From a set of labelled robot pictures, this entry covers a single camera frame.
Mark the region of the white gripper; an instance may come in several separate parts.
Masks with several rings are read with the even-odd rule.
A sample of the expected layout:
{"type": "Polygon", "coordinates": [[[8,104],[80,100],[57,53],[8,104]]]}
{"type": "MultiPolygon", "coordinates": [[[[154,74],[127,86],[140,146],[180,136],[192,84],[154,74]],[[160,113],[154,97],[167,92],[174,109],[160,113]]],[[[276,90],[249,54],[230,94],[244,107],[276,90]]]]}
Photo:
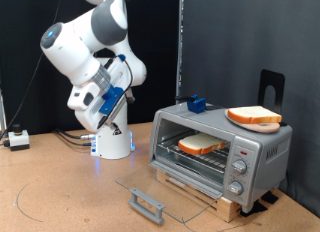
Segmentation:
{"type": "MultiPolygon", "coordinates": [[[[88,131],[97,132],[104,124],[119,130],[113,120],[126,104],[125,93],[130,86],[131,69],[127,61],[114,57],[86,83],[72,88],[67,105],[88,131]]],[[[127,96],[127,102],[133,104],[135,97],[127,96]]]]}

